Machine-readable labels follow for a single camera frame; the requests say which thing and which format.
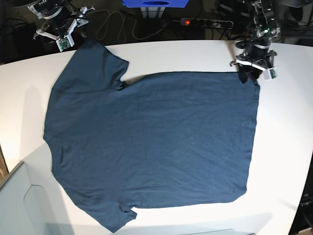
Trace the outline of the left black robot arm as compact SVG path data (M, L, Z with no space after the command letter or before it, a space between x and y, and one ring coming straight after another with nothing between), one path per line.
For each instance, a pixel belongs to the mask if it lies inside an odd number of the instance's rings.
M271 0L246 0L251 23L251 36L249 40L236 43L236 48L242 53L235 56L230 65L236 65L240 81L244 84L250 78L258 79L261 74L266 80L277 77L274 58L277 53L269 49L274 38L281 28L278 17L275 15L275 6Z

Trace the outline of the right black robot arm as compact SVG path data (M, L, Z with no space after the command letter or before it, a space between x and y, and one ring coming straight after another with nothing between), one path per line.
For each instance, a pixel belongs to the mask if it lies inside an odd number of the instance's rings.
M75 7L70 0L14 0L12 7L27 7L37 18L45 22L36 30L34 39L44 37L55 43L60 52L75 45L72 33L87 25L87 14L94 7Z

